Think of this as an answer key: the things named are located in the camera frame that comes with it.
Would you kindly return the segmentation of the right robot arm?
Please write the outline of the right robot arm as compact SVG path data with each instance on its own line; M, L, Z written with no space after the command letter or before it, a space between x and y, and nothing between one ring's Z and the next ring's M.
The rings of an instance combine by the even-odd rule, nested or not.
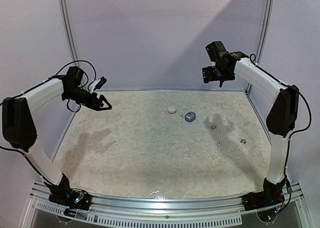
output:
M288 144L298 116L299 90L286 84L264 70L255 55L241 51L229 52L221 41L214 41L205 47L211 65L202 69L204 83L226 81L240 77L259 91L265 98L268 113L264 126L270 142L270 160L266 181L279 184L286 178Z

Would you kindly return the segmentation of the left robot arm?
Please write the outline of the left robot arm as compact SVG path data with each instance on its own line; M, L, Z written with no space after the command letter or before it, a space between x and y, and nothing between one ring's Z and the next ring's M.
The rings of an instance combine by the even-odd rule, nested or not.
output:
M66 74L53 75L15 97L5 98L1 104L2 135L11 145L9 150L22 154L42 179L52 186L61 183L63 174L39 144L33 114L56 97L94 111L111 110L112 105L105 96L96 93L107 79L94 79L88 88L84 88L81 86L83 75L81 68L71 66Z

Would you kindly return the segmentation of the blue earbud charging case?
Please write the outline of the blue earbud charging case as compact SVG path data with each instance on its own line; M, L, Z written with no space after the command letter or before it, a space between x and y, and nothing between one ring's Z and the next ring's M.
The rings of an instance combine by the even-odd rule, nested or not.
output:
M186 115L184 116L184 119L186 122L193 122L196 119L196 113L193 111L190 111L186 113Z

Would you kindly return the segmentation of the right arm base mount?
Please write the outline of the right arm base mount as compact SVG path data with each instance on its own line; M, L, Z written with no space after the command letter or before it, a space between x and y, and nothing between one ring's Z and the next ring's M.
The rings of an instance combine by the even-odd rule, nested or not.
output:
M263 181L262 191L250 192L241 197L241 202L245 211L283 203L285 201L285 197L283 195L283 187L285 183L285 179L274 184L265 178Z

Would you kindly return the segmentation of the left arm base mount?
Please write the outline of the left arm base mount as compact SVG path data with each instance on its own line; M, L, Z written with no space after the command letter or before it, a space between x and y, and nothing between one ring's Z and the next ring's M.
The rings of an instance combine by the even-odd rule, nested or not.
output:
M61 188L51 189L49 201L67 206L69 209L89 210L92 195L83 189Z

